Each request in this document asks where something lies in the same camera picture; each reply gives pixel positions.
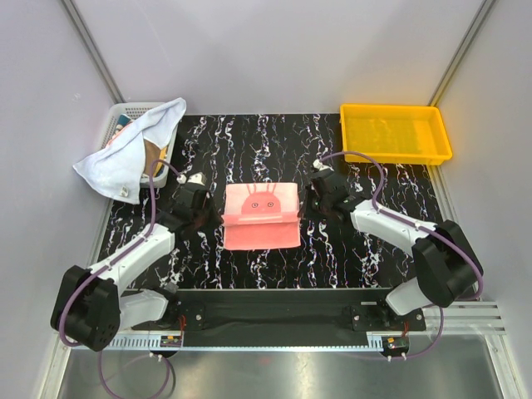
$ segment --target white cloth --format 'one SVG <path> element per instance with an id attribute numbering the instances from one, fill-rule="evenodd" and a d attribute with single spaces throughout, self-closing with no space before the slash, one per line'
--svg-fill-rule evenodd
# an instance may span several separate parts
<path id="1" fill-rule="evenodd" d="M 161 149 L 167 146 L 185 110 L 185 100 L 178 98 L 147 111 L 108 147 L 75 164 L 74 170 L 101 195 L 139 204 L 140 178 L 145 167 L 144 139 Z"/>

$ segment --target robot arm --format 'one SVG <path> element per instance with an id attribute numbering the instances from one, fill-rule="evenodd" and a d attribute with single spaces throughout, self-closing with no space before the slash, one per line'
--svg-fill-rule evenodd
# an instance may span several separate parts
<path id="1" fill-rule="evenodd" d="M 315 212 L 343 223 L 350 223 L 363 233 L 376 235 L 397 246 L 414 258 L 415 278 L 397 286 L 387 295 L 387 306 L 396 315 L 405 315 L 416 308 L 435 304 L 448 307 L 463 295 L 476 277 L 467 262 L 454 250 L 425 230 L 435 231 L 464 251 L 482 268 L 460 226 L 450 220 L 441 224 L 425 222 L 377 204 L 364 195 L 350 195 L 345 178 L 317 161 L 312 184 L 308 187 L 308 206 Z M 402 223 L 386 214 L 401 216 Z"/>
<path id="2" fill-rule="evenodd" d="M 181 186 L 172 209 L 157 215 L 150 236 L 145 236 L 149 229 L 146 226 L 139 237 L 110 257 L 87 269 L 79 266 L 69 268 L 63 276 L 57 295 L 52 327 L 59 329 L 63 310 L 76 289 L 105 266 L 108 269 L 89 283 L 67 314 L 65 334 L 68 337 L 94 351 L 100 351 L 120 330 L 143 322 L 165 319 L 169 312 L 170 293 L 146 289 L 129 296 L 123 297 L 122 294 L 157 259 L 172 252 L 177 239 L 182 239 L 188 232 L 212 219 L 218 221 L 204 180 L 204 175 L 199 173 L 192 175 Z M 139 239 L 144 242 L 134 246 Z M 127 256 L 120 258 L 126 251 Z"/>

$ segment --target white wall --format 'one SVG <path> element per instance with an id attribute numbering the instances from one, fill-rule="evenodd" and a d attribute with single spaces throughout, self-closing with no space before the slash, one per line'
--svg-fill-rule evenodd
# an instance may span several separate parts
<path id="1" fill-rule="evenodd" d="M 76 0 L 127 101 L 426 104 L 481 0 Z"/>
<path id="2" fill-rule="evenodd" d="M 0 12 L 0 388 L 37 397 L 62 274 L 85 266 L 105 201 L 71 165 L 96 149 L 111 99 L 59 2 Z"/>
<path id="3" fill-rule="evenodd" d="M 498 2 L 441 103 L 442 169 L 532 395 L 532 2 Z"/>

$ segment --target basket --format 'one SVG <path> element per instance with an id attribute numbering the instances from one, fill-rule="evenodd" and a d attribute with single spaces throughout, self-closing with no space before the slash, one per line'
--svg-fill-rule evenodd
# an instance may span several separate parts
<path id="1" fill-rule="evenodd" d="M 164 104 L 163 102 L 128 102 L 125 104 L 115 104 L 109 110 L 107 114 L 106 123 L 104 125 L 104 133 L 101 148 L 105 148 L 111 137 L 115 134 L 116 122 L 118 117 L 121 114 L 128 115 L 131 119 L 137 119 L 140 116 L 144 115 L 147 111 Z M 166 162 L 170 163 L 172 159 L 172 152 L 174 151 L 175 137 L 177 136 L 177 126 L 172 132 L 170 137 L 170 143 L 166 150 L 166 157 L 164 158 Z M 153 178 L 153 186 L 156 189 L 160 189 L 166 185 L 166 180 L 168 179 L 168 166 L 163 165 L 162 170 L 157 176 Z M 149 187 L 150 179 L 149 177 L 142 175 L 140 178 L 140 187 Z"/>
<path id="2" fill-rule="evenodd" d="M 381 163 L 441 165 L 452 157 L 451 146 L 434 106 L 340 107 L 344 151 L 357 151 Z M 345 155 L 346 162 L 368 162 Z"/>

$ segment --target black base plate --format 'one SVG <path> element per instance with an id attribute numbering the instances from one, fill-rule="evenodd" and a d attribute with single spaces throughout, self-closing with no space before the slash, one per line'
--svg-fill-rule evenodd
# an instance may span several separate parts
<path id="1" fill-rule="evenodd" d="M 177 297 L 187 320 L 185 347 L 354 346 L 367 344 L 367 331 L 402 331 L 404 320 L 410 331 L 426 329 L 421 310 L 392 323 L 390 318 L 378 322 L 376 303 L 384 303 L 390 291 L 180 290 Z M 360 316 L 356 324 L 355 315 Z M 135 329 L 160 330 L 154 323 Z"/>

